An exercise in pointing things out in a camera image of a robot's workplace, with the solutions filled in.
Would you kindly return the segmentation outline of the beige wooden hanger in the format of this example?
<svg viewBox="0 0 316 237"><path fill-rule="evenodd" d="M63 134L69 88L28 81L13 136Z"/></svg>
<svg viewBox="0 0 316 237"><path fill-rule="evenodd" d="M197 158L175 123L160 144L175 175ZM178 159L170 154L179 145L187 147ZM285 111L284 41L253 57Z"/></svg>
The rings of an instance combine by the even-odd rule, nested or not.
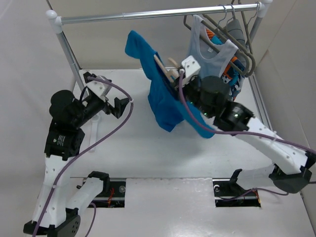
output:
<svg viewBox="0 0 316 237"><path fill-rule="evenodd" d="M159 59L159 57L156 54L154 54L154 61L162 70L163 74L168 79L170 84L174 88L178 88L180 73L181 72L184 73L184 69L171 57L168 58L168 61L173 65L173 68L169 70L165 67L165 65L162 63L162 61Z"/></svg>

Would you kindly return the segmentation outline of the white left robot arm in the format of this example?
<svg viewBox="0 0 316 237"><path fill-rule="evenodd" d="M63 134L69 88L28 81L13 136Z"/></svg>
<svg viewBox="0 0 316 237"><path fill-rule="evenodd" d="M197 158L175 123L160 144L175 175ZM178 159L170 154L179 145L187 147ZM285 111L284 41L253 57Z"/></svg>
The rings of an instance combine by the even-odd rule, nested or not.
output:
<svg viewBox="0 0 316 237"><path fill-rule="evenodd" d="M109 175L93 171L75 195L67 197L74 163L86 153L80 148L85 136L82 126L99 112L120 118L126 107L133 107L128 94L109 103L107 94L115 87L110 79L85 73L84 80L86 85L79 98L69 90L60 90L51 97L52 121L44 148L44 181L32 219L23 228L27 236L75 236L84 210L95 197L110 191Z"/></svg>

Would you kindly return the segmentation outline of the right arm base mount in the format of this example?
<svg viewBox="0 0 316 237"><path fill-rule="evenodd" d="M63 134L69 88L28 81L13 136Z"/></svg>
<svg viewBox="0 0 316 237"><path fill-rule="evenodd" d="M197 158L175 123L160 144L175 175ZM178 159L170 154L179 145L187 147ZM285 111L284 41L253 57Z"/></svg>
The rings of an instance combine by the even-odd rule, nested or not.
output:
<svg viewBox="0 0 316 237"><path fill-rule="evenodd" d="M230 178L212 179L216 207L261 207L257 191L245 190L237 184L241 171L235 170Z"/></svg>

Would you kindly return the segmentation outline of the blue t shirt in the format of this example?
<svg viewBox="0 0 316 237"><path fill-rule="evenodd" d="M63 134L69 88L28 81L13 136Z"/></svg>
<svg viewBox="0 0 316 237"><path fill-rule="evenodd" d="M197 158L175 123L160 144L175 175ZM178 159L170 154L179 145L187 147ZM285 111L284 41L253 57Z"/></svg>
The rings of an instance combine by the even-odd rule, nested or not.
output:
<svg viewBox="0 0 316 237"><path fill-rule="evenodd" d="M125 53L140 61L146 77L151 81L148 101L155 119L162 129L171 132L185 120L202 138L213 137L213 129L205 123L200 111L187 102L193 116L201 125L208 128L208 131L193 121L184 105L177 99L176 94L167 88L168 79L154 60L154 57L159 57L159 54L134 30L128 34Z"/></svg>

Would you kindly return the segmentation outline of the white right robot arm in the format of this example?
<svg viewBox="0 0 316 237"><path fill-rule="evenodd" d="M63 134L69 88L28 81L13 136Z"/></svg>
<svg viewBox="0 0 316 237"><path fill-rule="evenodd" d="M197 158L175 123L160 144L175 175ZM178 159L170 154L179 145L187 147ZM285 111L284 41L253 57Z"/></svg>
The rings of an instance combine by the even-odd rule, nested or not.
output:
<svg viewBox="0 0 316 237"><path fill-rule="evenodd" d="M282 139L247 107L230 101L228 85L221 79L180 76L178 97L190 120L203 132L235 137L271 160L266 167L236 169L228 182L231 193L275 186L295 194L312 184L310 169L316 162L315 151Z"/></svg>

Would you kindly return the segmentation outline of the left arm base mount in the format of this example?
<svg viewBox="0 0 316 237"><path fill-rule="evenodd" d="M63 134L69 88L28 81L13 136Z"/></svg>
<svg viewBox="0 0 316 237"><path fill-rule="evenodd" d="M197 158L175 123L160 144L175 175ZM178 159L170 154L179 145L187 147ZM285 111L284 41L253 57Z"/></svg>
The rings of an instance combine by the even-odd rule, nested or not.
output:
<svg viewBox="0 0 316 237"><path fill-rule="evenodd" d="M93 203L97 208L123 208L125 205L126 180L104 180L96 177L86 178L81 186L77 186L75 200Z"/></svg>

